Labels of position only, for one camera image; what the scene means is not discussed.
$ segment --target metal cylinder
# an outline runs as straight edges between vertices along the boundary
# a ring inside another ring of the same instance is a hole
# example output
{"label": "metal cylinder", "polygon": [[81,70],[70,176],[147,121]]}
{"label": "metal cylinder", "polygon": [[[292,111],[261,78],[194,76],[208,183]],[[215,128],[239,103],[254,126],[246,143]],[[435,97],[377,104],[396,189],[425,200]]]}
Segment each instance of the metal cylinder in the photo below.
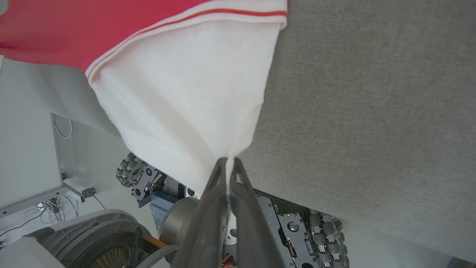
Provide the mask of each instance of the metal cylinder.
{"label": "metal cylinder", "polygon": [[184,239],[200,200],[187,197],[177,201],[165,214],[158,229],[159,240],[167,245],[178,245]]}

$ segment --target red fabric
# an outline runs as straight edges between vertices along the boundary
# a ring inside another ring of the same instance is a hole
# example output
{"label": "red fabric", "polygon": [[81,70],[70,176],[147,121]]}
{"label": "red fabric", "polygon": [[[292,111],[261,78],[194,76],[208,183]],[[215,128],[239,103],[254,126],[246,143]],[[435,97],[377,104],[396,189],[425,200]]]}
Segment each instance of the red fabric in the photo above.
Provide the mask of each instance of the red fabric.
{"label": "red fabric", "polygon": [[207,0],[10,0],[0,55],[87,67],[136,31]]}

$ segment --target red stripe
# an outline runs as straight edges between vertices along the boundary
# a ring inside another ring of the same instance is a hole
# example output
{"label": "red stripe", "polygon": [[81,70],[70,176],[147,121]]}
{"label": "red stripe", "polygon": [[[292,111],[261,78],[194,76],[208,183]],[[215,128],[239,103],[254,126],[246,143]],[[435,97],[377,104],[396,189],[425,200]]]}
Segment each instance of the red stripe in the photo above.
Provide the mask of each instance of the red stripe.
{"label": "red stripe", "polygon": [[[288,13],[284,10],[278,10],[278,11],[269,11],[269,12],[258,12],[258,11],[248,11],[248,10],[234,10],[234,9],[212,9],[212,10],[204,10],[204,11],[200,11],[200,12],[197,12],[195,14],[192,14],[190,16],[187,16],[185,18],[182,18],[180,20],[177,20],[177,21],[171,21],[171,22],[167,22],[167,23],[164,23],[164,24],[161,24],[161,25],[158,25],[154,28],[150,28],[150,29],[146,29],[146,30],[142,30],[142,31],[139,31],[139,32],[136,32],[134,33],[133,35],[127,37],[126,41],[133,38],[133,37],[136,37],[140,34],[143,34],[145,32],[148,32],[148,31],[152,31],[152,30],[155,30],[157,28],[160,28],[160,27],[164,27],[164,26],[167,26],[167,25],[171,25],[171,24],[175,24],[175,23],[180,23],[180,22],[183,22],[183,21],[186,21],[186,20],[190,20],[190,19],[193,19],[195,17],[198,17],[198,16],[202,16],[202,15],[207,15],[207,14],[212,14],[212,13],[228,13],[228,14],[241,14],[241,15],[248,15],[248,16],[257,16],[257,17],[269,17],[269,16],[287,16]],[[88,79],[89,79],[89,76],[91,75],[91,73],[93,72],[94,68],[96,68],[96,66],[98,64],[100,64],[103,60],[105,60],[106,58],[108,58],[112,53],[114,53],[114,51],[110,52],[104,59],[102,59],[101,61],[99,61],[98,63],[96,63],[93,68],[91,68],[91,72],[89,73],[88,75]]]}

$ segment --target white trim with red stripe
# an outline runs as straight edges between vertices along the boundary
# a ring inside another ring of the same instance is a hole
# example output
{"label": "white trim with red stripe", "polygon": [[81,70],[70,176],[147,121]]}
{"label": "white trim with red stripe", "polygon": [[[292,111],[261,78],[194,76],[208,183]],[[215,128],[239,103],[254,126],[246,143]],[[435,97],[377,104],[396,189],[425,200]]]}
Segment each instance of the white trim with red stripe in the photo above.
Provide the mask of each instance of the white trim with red stripe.
{"label": "white trim with red stripe", "polygon": [[287,23],[286,0],[214,0],[209,1],[176,16],[159,21],[127,37],[93,61],[86,69],[90,84],[94,74],[108,60],[117,55],[131,42],[189,25],[206,21],[241,21],[251,23],[281,23],[281,29]]}

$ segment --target black cable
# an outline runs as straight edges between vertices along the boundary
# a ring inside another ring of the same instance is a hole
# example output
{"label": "black cable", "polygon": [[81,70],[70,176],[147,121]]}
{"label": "black cable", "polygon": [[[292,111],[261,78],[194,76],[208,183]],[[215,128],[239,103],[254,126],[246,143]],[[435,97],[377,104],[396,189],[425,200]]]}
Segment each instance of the black cable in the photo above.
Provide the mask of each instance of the black cable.
{"label": "black cable", "polygon": [[38,216],[34,217],[33,219],[29,219],[27,222],[25,222],[25,223],[24,223],[22,226],[20,226],[20,227],[15,227],[15,228],[12,228],[12,229],[10,229],[10,230],[4,232],[3,234],[0,235],[0,237],[3,236],[4,234],[10,232],[11,230],[15,230],[15,229],[18,229],[18,228],[22,228],[25,224],[27,224],[27,223],[29,223],[30,221],[32,221],[32,220],[34,220],[34,219],[40,217],[40,216],[43,214],[43,212],[45,212],[45,210],[46,210],[46,208],[44,208],[43,211],[42,211]]}

